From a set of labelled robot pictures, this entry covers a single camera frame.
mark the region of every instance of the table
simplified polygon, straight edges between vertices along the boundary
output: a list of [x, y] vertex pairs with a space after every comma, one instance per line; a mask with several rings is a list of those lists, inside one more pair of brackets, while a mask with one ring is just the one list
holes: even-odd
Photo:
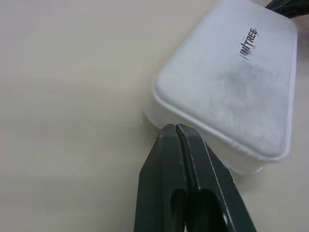
[[[133, 231], [157, 70], [215, 0], [0, 3], [0, 228]], [[290, 157], [236, 184], [259, 232], [308, 231], [309, 35]]]

